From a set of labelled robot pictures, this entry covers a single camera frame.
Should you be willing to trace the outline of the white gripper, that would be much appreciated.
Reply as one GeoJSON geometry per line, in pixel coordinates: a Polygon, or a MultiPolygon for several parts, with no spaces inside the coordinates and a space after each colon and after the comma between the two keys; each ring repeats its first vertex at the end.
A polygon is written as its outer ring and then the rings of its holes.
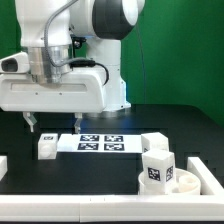
{"type": "Polygon", "coordinates": [[[0,75],[0,108],[20,111],[34,131],[33,112],[75,113],[74,130],[81,131],[82,113],[101,112],[106,107],[105,71],[76,68],[64,74],[59,84],[38,84],[27,74],[0,75]]]}

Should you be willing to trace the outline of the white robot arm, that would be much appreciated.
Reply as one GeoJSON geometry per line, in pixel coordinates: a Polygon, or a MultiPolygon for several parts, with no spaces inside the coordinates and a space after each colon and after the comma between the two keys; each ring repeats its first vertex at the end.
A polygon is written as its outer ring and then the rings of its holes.
{"type": "Polygon", "coordinates": [[[15,0],[22,51],[0,60],[0,109],[112,117],[131,107],[121,40],[145,0],[15,0]]]}

